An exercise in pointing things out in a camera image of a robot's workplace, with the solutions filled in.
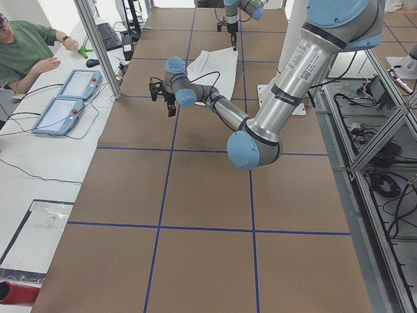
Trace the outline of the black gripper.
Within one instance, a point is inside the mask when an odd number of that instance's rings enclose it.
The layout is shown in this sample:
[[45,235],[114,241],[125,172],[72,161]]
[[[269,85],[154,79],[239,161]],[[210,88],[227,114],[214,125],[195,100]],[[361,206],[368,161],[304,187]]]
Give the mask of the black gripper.
[[238,23],[227,23],[227,32],[231,35],[231,46],[234,51],[237,51],[237,32]]
[[164,101],[167,103],[168,117],[174,117],[177,114],[177,107],[175,106],[175,94],[167,91],[163,92]]

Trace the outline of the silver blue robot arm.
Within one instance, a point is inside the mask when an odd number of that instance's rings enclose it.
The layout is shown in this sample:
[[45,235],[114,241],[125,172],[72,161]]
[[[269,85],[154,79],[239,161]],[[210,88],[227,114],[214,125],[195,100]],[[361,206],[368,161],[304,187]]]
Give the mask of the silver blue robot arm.
[[161,93],[170,106],[203,103],[234,131],[227,141],[227,154],[236,167],[251,170],[271,164],[281,155],[280,130],[330,59],[340,52],[380,44],[384,6],[384,1],[308,1],[300,42],[255,117],[244,113],[213,85],[191,83],[179,57],[167,60],[165,78],[152,98]]
[[231,45],[234,51],[237,50],[237,33],[238,33],[238,9],[245,12],[254,20],[259,20],[265,13],[265,5],[268,1],[261,0],[224,0],[225,17],[218,22],[218,32],[226,26],[227,32],[231,35]]

